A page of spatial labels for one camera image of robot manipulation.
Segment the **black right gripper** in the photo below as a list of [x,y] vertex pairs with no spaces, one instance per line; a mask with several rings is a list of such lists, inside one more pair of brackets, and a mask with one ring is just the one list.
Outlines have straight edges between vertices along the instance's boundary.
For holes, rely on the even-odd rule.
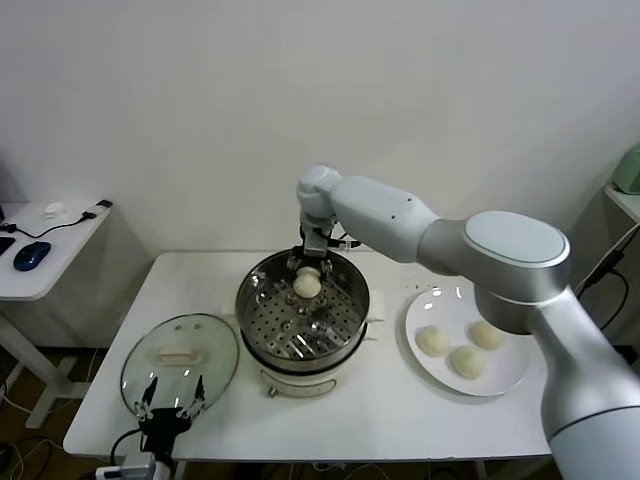
[[303,248],[295,248],[287,258],[287,269],[297,271],[303,267],[321,269],[322,274],[331,274],[334,270],[334,263],[328,255],[323,257],[310,256],[304,252]]

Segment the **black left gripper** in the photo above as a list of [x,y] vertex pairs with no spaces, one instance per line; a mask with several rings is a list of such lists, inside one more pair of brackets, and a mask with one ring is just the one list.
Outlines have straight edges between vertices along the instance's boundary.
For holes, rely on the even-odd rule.
[[191,418],[196,418],[205,407],[205,388],[203,376],[198,377],[191,404],[183,409],[178,407],[151,409],[158,378],[154,377],[144,389],[139,400],[134,402],[134,413],[139,429],[144,437],[143,452],[154,454],[156,457],[170,457],[176,439],[187,432],[192,426]]

